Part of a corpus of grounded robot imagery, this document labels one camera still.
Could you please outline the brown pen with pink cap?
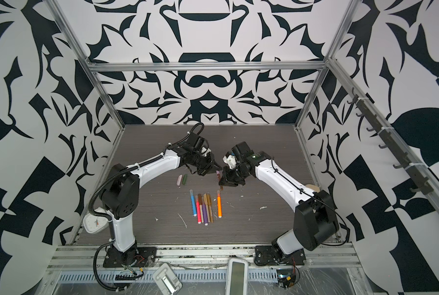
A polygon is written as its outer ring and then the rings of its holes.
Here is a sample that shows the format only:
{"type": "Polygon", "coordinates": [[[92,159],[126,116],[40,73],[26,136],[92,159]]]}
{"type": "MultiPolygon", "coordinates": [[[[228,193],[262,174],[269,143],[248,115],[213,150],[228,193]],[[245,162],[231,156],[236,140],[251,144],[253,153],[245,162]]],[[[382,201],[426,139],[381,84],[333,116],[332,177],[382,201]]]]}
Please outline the brown pen with pink cap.
{"type": "Polygon", "coordinates": [[[221,182],[221,178],[222,178],[221,172],[219,170],[216,170],[216,175],[217,175],[217,178],[218,178],[218,184],[219,184],[220,191],[223,191],[223,186],[220,183],[221,182]]]}

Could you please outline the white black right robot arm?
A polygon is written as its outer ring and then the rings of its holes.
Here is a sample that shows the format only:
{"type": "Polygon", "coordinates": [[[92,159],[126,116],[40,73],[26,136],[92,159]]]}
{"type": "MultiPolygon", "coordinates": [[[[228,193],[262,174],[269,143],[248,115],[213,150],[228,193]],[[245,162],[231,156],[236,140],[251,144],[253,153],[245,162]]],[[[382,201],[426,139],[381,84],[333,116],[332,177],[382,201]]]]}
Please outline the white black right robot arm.
{"type": "Polygon", "coordinates": [[[265,152],[254,152],[241,142],[223,157],[223,162],[226,165],[220,185],[244,186],[253,176],[272,188],[294,213],[293,228],[273,240],[270,250],[257,252],[256,265],[284,264],[302,250],[316,249],[340,230],[333,198],[295,180],[265,152]]]}

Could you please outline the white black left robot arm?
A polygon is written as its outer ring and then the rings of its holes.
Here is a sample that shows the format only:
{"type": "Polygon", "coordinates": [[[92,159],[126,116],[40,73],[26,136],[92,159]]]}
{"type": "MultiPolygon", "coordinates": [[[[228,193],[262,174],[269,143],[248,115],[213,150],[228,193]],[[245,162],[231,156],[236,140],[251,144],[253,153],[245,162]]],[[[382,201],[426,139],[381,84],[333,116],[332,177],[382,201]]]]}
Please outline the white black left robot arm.
{"type": "Polygon", "coordinates": [[[214,172],[217,164],[208,141],[190,132],[183,140],[169,144],[160,154],[132,165],[117,164],[91,197],[83,219],[86,232],[96,234],[108,228],[108,256],[117,266],[136,263],[137,241],[133,213],[139,204],[139,190],[160,175],[179,167],[194,167],[193,174],[214,172]]]}

